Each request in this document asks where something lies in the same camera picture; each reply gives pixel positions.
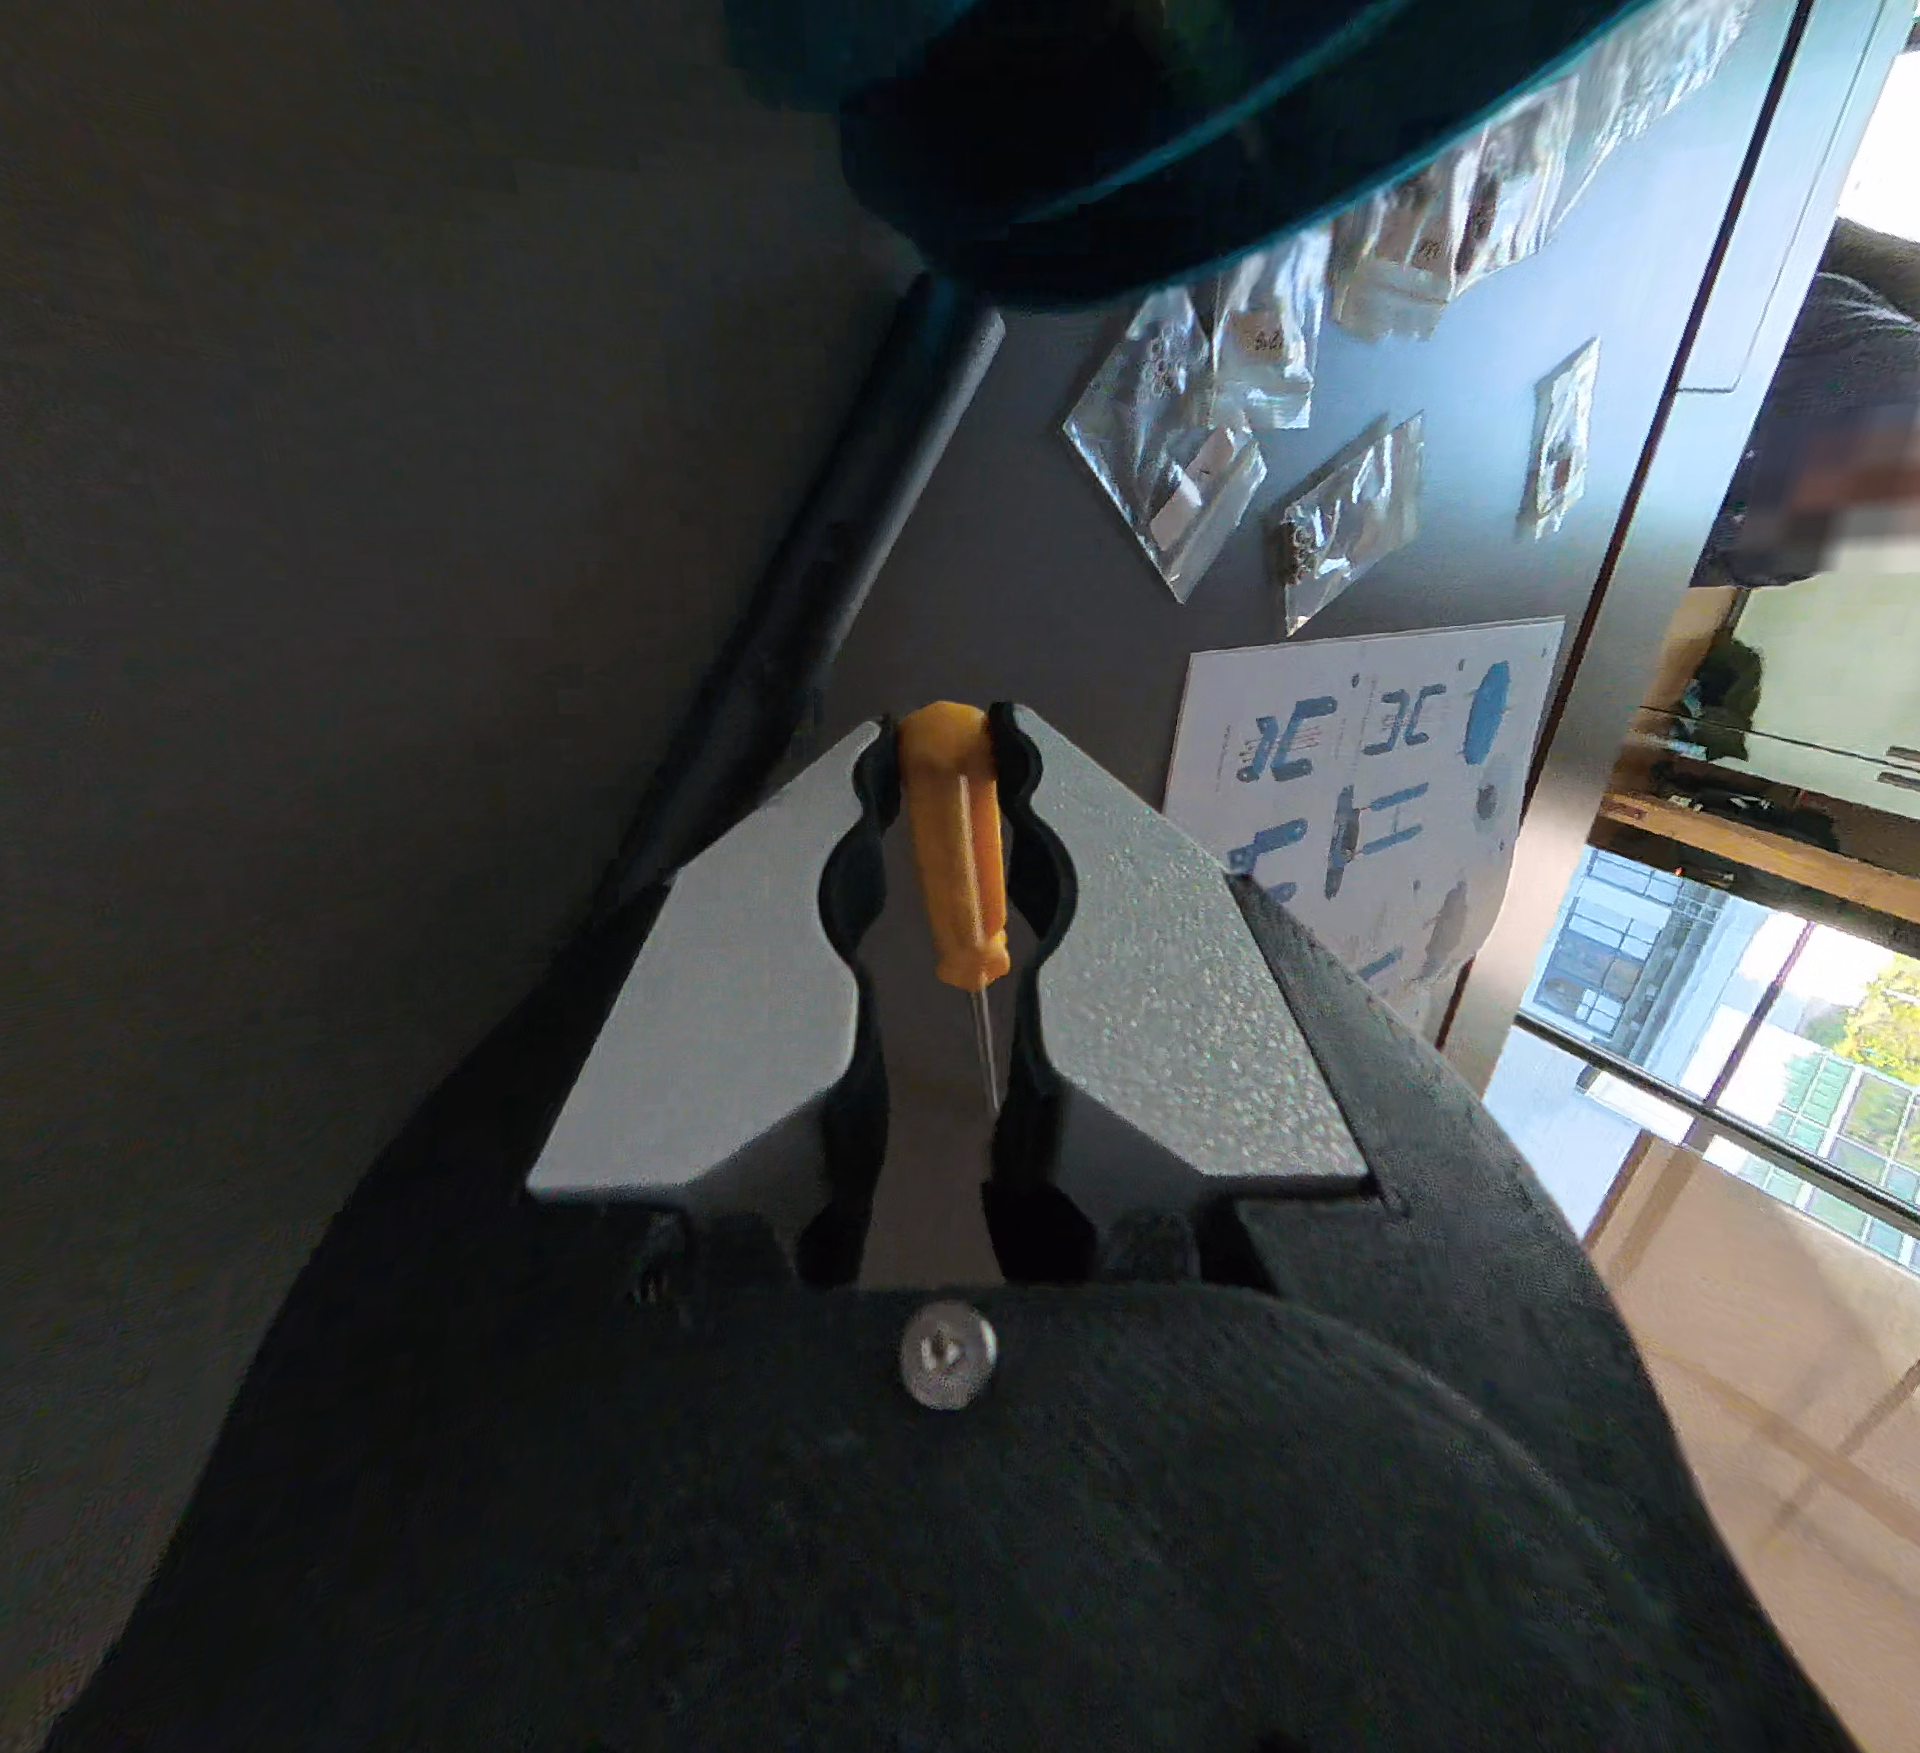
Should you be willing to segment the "white instruction sheet blue prints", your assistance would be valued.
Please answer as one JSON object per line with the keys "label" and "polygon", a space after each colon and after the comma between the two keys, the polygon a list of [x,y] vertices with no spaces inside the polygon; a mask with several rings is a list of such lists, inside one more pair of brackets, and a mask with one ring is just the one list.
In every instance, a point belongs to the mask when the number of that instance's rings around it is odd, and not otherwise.
{"label": "white instruction sheet blue prints", "polygon": [[1165,817],[1415,1031],[1506,895],[1561,617],[1188,662]]}

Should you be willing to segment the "clear plastic hardware bag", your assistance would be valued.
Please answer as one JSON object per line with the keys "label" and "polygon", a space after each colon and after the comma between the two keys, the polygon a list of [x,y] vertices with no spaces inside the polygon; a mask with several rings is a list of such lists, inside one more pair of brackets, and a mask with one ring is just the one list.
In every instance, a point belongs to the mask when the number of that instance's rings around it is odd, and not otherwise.
{"label": "clear plastic hardware bag", "polygon": [[1328,260],[1331,230],[1304,230],[1215,277],[1211,424],[1257,433],[1309,424]]}
{"label": "clear plastic hardware bag", "polygon": [[1211,342],[1188,286],[1140,303],[1063,438],[1177,601],[1192,601],[1268,482],[1257,436],[1211,419]]}
{"label": "clear plastic hardware bag", "polygon": [[1597,370],[1601,339],[1591,339],[1536,386],[1532,457],[1517,507],[1524,542],[1553,537],[1587,494]]}
{"label": "clear plastic hardware bag", "polygon": [[1424,521],[1428,419],[1373,420],[1268,528],[1279,627],[1299,634]]}

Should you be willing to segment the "dark grey rail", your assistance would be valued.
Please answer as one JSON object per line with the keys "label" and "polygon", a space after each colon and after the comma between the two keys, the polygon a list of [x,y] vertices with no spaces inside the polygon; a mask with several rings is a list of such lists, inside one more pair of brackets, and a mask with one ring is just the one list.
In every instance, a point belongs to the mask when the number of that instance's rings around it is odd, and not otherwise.
{"label": "dark grey rail", "polygon": [[596,887],[598,927],[771,786],[1004,339],[975,289],[919,277]]}

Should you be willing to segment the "yellow handled screwdriver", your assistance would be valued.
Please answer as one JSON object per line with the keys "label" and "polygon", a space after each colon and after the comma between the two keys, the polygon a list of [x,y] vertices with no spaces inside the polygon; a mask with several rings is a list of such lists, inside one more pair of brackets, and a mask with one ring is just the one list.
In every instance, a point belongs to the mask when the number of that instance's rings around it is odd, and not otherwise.
{"label": "yellow handled screwdriver", "polygon": [[969,1003],[981,1090],[993,1119],[993,988],[1013,973],[1013,952],[986,710],[959,702],[916,708],[899,722],[896,761],[935,980]]}

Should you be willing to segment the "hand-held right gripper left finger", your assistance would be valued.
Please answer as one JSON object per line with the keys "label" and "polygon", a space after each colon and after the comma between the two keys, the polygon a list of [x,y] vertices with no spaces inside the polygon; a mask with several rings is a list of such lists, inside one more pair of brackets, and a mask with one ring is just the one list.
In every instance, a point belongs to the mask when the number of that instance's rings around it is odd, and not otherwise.
{"label": "hand-held right gripper left finger", "polygon": [[531,1199],[674,1214],[696,1233],[750,1221],[800,1282],[856,1282],[890,1141],[856,952],[896,817],[896,731],[871,720],[668,878]]}

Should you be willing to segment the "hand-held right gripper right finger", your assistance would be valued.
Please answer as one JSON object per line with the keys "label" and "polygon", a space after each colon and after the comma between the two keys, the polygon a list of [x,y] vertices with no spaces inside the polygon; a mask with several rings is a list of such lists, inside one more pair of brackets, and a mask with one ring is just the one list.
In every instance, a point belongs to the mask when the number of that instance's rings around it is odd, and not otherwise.
{"label": "hand-held right gripper right finger", "polygon": [[1134,1222],[1206,1259],[1242,1200],[1373,1192],[1224,863],[1031,708],[986,737],[1031,936],[981,1186],[997,1269],[1091,1282]]}

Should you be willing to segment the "dark grey desk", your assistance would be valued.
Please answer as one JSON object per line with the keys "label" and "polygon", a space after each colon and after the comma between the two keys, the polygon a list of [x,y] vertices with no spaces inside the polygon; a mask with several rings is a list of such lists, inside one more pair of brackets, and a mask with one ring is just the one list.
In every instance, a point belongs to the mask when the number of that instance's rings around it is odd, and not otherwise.
{"label": "dark grey desk", "polygon": [[[1280,507],[1369,420],[1428,419],[1424,535],[1307,634],[1561,617],[1504,911],[1428,1025],[1486,1090],[1751,436],[1909,0],[1757,0],[1718,81],[1610,157],[1561,232],[1471,286],[1428,342],[1323,335]],[[1591,482],[1524,542],[1536,386],[1601,339]],[[1060,420],[1111,348],[1017,321],[829,681],[825,737],[924,702],[1020,702],[1159,797],[1188,656],[1279,634],[1250,521],[1172,601]]]}

